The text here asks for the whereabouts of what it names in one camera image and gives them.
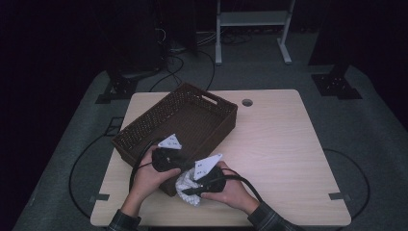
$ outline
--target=basket handle hole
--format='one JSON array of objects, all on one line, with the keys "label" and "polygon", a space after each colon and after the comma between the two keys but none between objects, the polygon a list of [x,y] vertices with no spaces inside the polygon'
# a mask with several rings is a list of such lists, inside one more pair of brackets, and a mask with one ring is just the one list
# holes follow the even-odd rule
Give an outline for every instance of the basket handle hole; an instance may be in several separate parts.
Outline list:
[{"label": "basket handle hole", "polygon": [[211,98],[209,98],[209,97],[207,97],[205,95],[202,95],[201,97],[203,97],[203,99],[205,99],[205,100],[207,100],[207,101],[209,101],[209,102],[211,102],[211,103],[213,103],[215,105],[218,104],[218,102],[216,102],[214,99],[211,99]]},{"label": "basket handle hole", "polygon": [[254,102],[252,102],[252,100],[250,100],[250,99],[244,99],[244,100],[242,101],[242,104],[243,104],[245,107],[250,107],[250,106],[252,106],[252,104],[254,104]]}]

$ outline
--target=white shelf frame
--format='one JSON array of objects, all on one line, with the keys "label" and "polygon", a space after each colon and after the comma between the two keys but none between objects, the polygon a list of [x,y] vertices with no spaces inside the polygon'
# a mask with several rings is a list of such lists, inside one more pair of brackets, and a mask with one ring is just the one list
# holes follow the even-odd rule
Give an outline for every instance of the white shelf frame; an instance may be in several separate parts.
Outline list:
[{"label": "white shelf frame", "polygon": [[221,0],[217,0],[217,42],[216,42],[216,64],[222,64],[221,49],[221,27],[223,26],[270,26],[283,25],[282,37],[277,39],[279,49],[282,53],[285,64],[291,64],[292,59],[286,48],[286,38],[291,24],[295,0],[287,11],[277,12],[221,12]]}]

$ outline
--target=wicker basket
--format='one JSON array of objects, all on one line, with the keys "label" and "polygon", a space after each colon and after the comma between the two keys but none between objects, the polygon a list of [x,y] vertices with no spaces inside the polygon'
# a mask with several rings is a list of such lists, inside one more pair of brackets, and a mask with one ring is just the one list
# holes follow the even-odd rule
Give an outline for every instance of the wicker basket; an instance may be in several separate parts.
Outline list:
[{"label": "wicker basket", "polygon": [[[194,162],[208,157],[234,129],[238,106],[214,94],[183,84],[117,134],[112,142],[121,158],[133,166],[142,150],[157,138],[176,134],[179,154]],[[175,181],[161,189],[176,195]]]}]

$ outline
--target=sleeve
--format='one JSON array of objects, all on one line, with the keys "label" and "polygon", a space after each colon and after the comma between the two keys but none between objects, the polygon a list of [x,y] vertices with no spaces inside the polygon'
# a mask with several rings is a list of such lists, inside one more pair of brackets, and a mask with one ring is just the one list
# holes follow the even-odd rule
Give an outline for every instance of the sleeve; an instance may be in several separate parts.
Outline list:
[{"label": "sleeve", "polygon": [[272,210],[265,202],[248,217],[248,220],[254,225],[257,231],[300,231],[301,227],[296,226],[287,220],[280,217],[274,210]]},{"label": "sleeve", "polygon": [[123,214],[120,210],[116,211],[114,218],[109,224],[108,231],[137,231],[141,218],[132,218]]}]

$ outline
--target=table top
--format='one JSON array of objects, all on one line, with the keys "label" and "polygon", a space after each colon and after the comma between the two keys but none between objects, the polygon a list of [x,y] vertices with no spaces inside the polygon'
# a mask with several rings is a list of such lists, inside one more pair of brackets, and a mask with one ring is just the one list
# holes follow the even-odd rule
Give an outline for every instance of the table top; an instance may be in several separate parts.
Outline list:
[{"label": "table top", "polygon": [[[218,90],[211,93],[238,108],[237,124],[212,154],[249,180],[280,216],[298,225],[348,225],[350,214],[342,199],[331,200],[339,188],[296,90]],[[133,95],[123,127],[151,108],[168,92]],[[244,99],[253,105],[245,107]],[[90,218],[107,226],[128,194],[132,168],[116,150],[107,168]],[[145,226],[251,226],[245,213],[222,203],[201,200],[198,207],[178,195],[154,192],[141,205]]]}]

